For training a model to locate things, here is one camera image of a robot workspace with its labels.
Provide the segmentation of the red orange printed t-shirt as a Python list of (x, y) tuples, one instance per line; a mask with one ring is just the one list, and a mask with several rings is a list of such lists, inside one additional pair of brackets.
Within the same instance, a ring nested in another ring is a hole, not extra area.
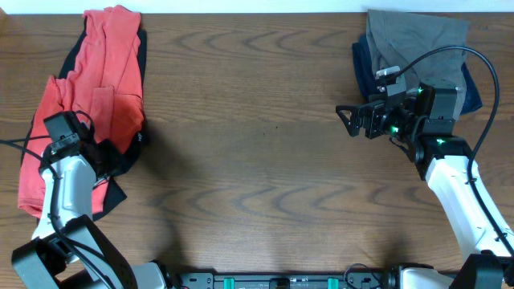
[(141, 15), (123, 6), (84, 12), (86, 37), (75, 68), (63, 79), (50, 77), (24, 145), (42, 154), (50, 144), (43, 120), (77, 111), (92, 122), (95, 140), (109, 139), (124, 155), (142, 129), (143, 84), (137, 63)]

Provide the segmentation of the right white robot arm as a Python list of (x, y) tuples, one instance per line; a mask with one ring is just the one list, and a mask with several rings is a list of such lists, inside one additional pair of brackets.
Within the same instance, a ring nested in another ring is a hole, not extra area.
[(457, 238), (464, 264), (454, 277), (422, 264), (402, 264), (382, 277), (381, 288), (500, 288), (513, 284), (513, 232), (479, 175), (468, 143), (452, 133), (456, 86), (425, 79), (410, 96), (391, 84), (367, 104), (338, 105), (350, 136), (363, 130), (387, 135), (434, 192)]

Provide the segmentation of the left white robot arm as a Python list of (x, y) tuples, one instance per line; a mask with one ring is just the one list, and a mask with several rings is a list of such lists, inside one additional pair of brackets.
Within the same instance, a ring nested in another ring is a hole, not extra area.
[(47, 189), (31, 240), (12, 266), (28, 288), (171, 288), (157, 261), (131, 265), (92, 220), (92, 191), (123, 157), (108, 140), (53, 140), (39, 158)]

